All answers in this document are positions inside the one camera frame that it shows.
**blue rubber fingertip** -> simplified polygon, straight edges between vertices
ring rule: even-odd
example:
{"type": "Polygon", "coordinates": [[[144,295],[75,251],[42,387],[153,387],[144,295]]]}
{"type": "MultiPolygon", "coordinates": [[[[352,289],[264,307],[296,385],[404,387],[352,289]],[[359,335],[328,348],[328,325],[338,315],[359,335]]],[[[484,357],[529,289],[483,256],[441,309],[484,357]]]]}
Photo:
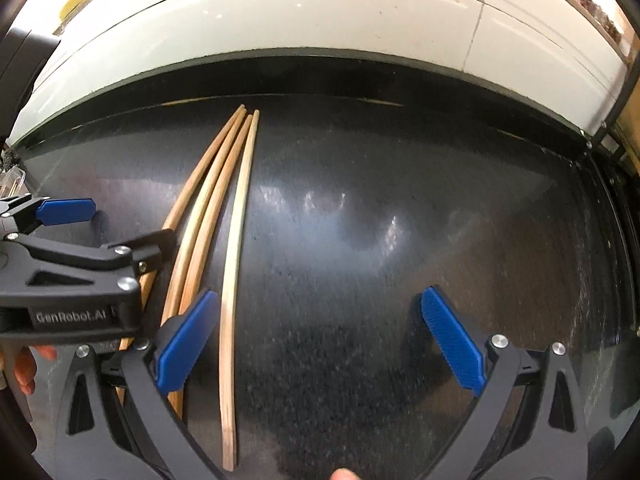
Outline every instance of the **blue rubber fingertip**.
{"type": "Polygon", "coordinates": [[[422,318],[458,383],[479,396],[486,383],[482,354],[434,287],[422,293],[421,307],[422,318]]]}
{"type": "Polygon", "coordinates": [[[43,225],[88,222],[95,215],[95,202],[90,198],[45,200],[36,209],[36,218],[43,225]]]}
{"type": "Polygon", "coordinates": [[[156,384],[163,395],[179,390],[220,320],[218,295],[208,290],[184,314],[186,319],[156,359],[156,384]]]}

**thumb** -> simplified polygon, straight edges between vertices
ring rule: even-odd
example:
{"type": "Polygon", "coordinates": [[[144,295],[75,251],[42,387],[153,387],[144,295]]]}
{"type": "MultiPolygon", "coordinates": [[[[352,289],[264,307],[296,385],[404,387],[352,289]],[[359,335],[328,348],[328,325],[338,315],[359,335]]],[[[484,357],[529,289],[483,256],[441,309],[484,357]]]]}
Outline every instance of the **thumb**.
{"type": "Polygon", "coordinates": [[[338,469],[329,480],[360,480],[360,477],[348,469],[338,469]]]}

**white wall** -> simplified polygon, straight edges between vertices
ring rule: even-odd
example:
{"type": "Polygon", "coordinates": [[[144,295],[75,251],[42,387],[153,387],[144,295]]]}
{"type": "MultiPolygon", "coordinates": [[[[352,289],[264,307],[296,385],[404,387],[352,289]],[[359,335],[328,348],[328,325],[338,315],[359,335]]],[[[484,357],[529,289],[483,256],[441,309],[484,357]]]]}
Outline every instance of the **white wall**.
{"type": "Polygon", "coordinates": [[[94,0],[66,28],[15,142],[93,92],[225,52],[325,47],[468,72],[594,132],[624,65],[564,0],[94,0]]]}

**screw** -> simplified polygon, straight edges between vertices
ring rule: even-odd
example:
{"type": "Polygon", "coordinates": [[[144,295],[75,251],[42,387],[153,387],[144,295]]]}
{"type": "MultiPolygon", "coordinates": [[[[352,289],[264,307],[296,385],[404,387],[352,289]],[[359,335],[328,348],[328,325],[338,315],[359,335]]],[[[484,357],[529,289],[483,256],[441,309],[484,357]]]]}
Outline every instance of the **screw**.
{"type": "Polygon", "coordinates": [[[123,276],[118,279],[118,286],[126,292],[131,292],[138,288],[138,280],[133,279],[130,276],[123,276]]]}
{"type": "Polygon", "coordinates": [[[551,349],[554,351],[554,354],[556,355],[564,355],[564,353],[566,352],[566,348],[562,343],[557,343],[557,342],[553,343],[551,345],[551,349]]]}
{"type": "Polygon", "coordinates": [[[76,355],[80,358],[87,357],[89,355],[89,345],[80,345],[76,349],[76,355]]]}
{"type": "Polygon", "coordinates": [[[509,340],[502,334],[495,334],[491,338],[491,344],[496,348],[506,348],[506,346],[509,344],[509,340]]]}
{"type": "Polygon", "coordinates": [[[135,348],[136,350],[145,350],[148,348],[148,346],[149,346],[149,339],[136,340],[133,343],[133,348],[135,348]]]}

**light-colored chopstick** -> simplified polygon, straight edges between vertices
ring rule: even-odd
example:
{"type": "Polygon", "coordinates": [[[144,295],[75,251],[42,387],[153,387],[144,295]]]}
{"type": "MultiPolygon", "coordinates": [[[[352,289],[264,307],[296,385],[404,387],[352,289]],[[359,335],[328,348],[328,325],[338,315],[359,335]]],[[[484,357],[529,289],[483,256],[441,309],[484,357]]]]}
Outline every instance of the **light-colored chopstick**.
{"type": "Polygon", "coordinates": [[[254,155],[255,134],[258,128],[260,112],[254,112],[251,130],[246,140],[238,186],[231,213],[231,227],[226,245],[225,274],[222,285],[220,307],[220,417],[222,420],[222,467],[233,471],[236,466],[236,403],[234,400],[234,324],[236,314],[236,289],[238,288],[238,270],[240,248],[242,245],[242,226],[249,191],[251,164],[254,155]]]}
{"type": "MultiPolygon", "coordinates": [[[[191,255],[191,262],[184,282],[178,314],[184,314],[187,311],[200,288],[200,280],[202,279],[202,273],[204,271],[205,264],[207,263],[207,255],[209,254],[211,238],[216,229],[216,223],[218,221],[220,209],[222,208],[222,203],[225,199],[226,189],[229,186],[231,176],[233,175],[236,163],[238,162],[240,151],[242,150],[242,144],[247,138],[247,134],[249,133],[250,127],[253,123],[254,118],[251,115],[248,115],[242,125],[242,130],[238,134],[238,138],[236,139],[233,148],[229,152],[224,168],[216,182],[216,187],[211,194],[207,210],[205,211],[202,219],[202,225],[198,231],[198,237],[193,249],[193,254],[191,255]]],[[[178,392],[169,393],[168,399],[169,403],[174,407],[175,413],[181,417],[182,391],[180,390],[178,392]]]]}
{"type": "Polygon", "coordinates": [[[217,183],[220,171],[223,167],[223,164],[225,163],[226,156],[229,153],[229,149],[231,148],[231,144],[236,138],[236,133],[238,132],[238,128],[240,127],[242,119],[244,118],[244,114],[245,110],[242,110],[241,113],[236,117],[234,125],[231,127],[231,130],[222,143],[222,146],[220,146],[220,150],[216,155],[216,158],[213,160],[213,164],[209,169],[209,173],[207,173],[207,176],[205,177],[202,188],[198,193],[196,202],[193,205],[191,214],[189,215],[189,220],[187,222],[187,226],[185,227],[184,235],[182,236],[182,241],[180,243],[180,249],[178,250],[178,256],[175,260],[174,271],[171,275],[171,281],[169,282],[166,299],[164,300],[164,309],[162,311],[161,324],[164,324],[167,319],[175,316],[178,313],[180,298],[182,297],[182,289],[184,288],[184,280],[187,275],[189,262],[191,261],[191,253],[193,253],[193,248],[196,243],[198,229],[200,227],[200,224],[202,223],[205,208],[209,203],[211,193],[213,192],[214,186],[217,183]]]}
{"type": "MultiPolygon", "coordinates": [[[[191,172],[191,175],[187,179],[187,182],[184,183],[180,195],[175,200],[174,205],[169,211],[169,214],[166,216],[164,220],[164,224],[162,224],[162,229],[173,229],[175,230],[180,223],[180,219],[184,213],[184,210],[187,208],[189,204],[189,200],[193,195],[193,192],[198,187],[200,180],[204,176],[205,171],[211,164],[211,161],[218,152],[220,148],[220,144],[222,144],[223,140],[225,140],[226,134],[229,133],[229,130],[236,122],[239,114],[244,114],[244,105],[240,105],[238,109],[234,112],[234,114],[229,118],[220,132],[216,135],[216,138],[213,139],[213,142],[207,148],[207,151],[204,152],[202,158],[197,163],[194,170],[191,172]]],[[[156,272],[149,272],[148,274],[144,274],[140,277],[140,295],[142,297],[142,308],[146,305],[146,300],[149,298],[149,294],[151,293],[151,287],[154,284],[154,280],[156,278],[156,272]]],[[[126,350],[131,345],[133,341],[132,337],[124,338],[120,341],[120,350],[126,350]]]]}

